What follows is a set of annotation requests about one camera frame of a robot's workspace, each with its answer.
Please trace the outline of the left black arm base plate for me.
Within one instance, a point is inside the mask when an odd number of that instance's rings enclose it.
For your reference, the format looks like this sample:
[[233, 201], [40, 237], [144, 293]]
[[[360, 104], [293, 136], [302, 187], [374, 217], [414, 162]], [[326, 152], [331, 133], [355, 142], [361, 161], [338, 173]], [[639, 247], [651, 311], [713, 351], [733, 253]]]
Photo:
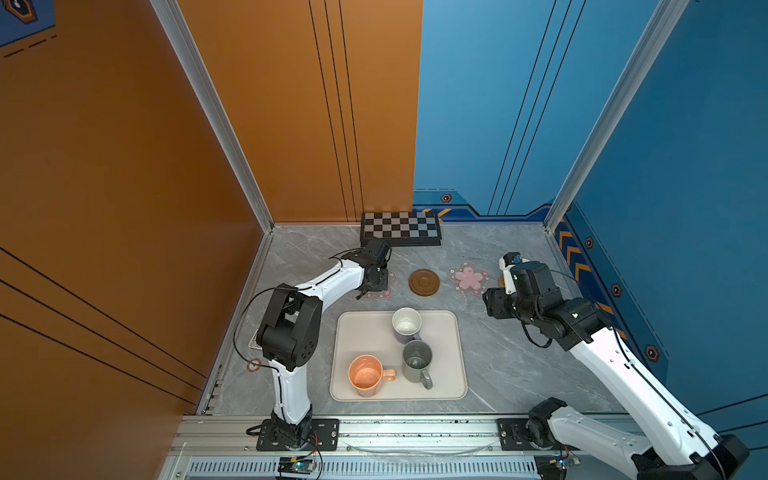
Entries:
[[310, 452], [317, 447], [322, 453], [335, 451], [338, 446], [339, 426], [338, 419], [313, 419], [309, 430], [299, 437], [298, 434], [280, 428], [275, 420], [264, 420], [258, 431], [256, 449], [260, 452]]

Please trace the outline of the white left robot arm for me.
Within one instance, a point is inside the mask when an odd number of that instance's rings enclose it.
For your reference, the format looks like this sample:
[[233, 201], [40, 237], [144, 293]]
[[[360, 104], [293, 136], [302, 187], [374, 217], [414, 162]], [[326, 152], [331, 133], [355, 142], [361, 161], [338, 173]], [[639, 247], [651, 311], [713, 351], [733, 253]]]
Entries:
[[311, 280], [273, 289], [256, 343], [274, 385], [274, 405], [266, 427], [285, 446], [301, 448], [312, 435], [307, 364], [318, 346], [323, 312], [351, 291], [363, 296], [385, 290], [389, 257], [387, 245], [379, 252], [353, 250]]

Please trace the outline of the brown wooden round coaster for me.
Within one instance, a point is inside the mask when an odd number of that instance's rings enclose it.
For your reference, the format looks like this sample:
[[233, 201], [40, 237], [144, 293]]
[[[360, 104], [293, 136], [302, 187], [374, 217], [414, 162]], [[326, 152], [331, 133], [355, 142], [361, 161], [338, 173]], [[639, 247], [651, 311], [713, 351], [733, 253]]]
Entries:
[[439, 290], [441, 282], [439, 276], [434, 271], [420, 269], [410, 275], [408, 285], [414, 294], [429, 297]]

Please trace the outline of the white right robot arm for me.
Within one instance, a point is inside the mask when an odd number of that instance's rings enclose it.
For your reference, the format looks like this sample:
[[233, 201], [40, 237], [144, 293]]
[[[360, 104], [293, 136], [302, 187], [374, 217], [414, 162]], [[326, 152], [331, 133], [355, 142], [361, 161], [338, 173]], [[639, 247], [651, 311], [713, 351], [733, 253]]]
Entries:
[[546, 303], [540, 295], [491, 288], [483, 301], [493, 318], [540, 328], [603, 383], [641, 430], [638, 435], [619, 430], [550, 397], [528, 413], [532, 445], [574, 447], [631, 479], [731, 479], [746, 463], [748, 447], [691, 413], [587, 300], [556, 295]]

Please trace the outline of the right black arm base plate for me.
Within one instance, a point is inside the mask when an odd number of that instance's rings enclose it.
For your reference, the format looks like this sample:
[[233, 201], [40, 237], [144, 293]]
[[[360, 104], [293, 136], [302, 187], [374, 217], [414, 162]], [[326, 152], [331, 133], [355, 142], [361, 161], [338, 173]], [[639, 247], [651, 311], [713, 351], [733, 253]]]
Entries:
[[527, 418], [503, 417], [496, 420], [500, 446], [503, 451], [536, 450], [528, 429]]

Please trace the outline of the pink flower coaster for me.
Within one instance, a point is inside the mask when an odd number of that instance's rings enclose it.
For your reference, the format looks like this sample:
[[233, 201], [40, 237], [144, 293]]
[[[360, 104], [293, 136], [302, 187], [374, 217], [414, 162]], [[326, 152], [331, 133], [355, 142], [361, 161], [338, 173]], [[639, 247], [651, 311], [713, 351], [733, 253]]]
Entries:
[[490, 274], [465, 261], [448, 271], [453, 291], [460, 295], [481, 296], [488, 288]]
[[397, 286], [397, 283], [398, 283], [397, 274], [395, 272], [389, 272], [387, 289], [383, 293], [384, 299], [389, 299], [392, 296], [392, 293], [394, 292], [394, 289]]

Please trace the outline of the orange pink mug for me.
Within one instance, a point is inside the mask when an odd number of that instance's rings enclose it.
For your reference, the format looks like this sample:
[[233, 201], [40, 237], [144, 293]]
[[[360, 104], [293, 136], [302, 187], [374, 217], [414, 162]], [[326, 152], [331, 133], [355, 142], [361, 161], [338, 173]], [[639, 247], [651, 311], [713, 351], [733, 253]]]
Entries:
[[363, 398], [375, 396], [385, 382], [397, 379], [394, 369], [387, 369], [381, 361], [370, 354], [355, 358], [348, 368], [348, 380], [356, 393]]

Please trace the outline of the grey mug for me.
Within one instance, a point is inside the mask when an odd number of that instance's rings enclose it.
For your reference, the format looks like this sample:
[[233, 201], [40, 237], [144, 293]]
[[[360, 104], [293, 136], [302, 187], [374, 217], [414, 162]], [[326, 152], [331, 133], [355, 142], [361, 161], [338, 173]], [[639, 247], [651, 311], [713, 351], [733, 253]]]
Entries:
[[423, 340], [411, 340], [402, 353], [402, 373], [412, 383], [421, 384], [425, 389], [433, 388], [428, 368], [433, 360], [431, 347]]

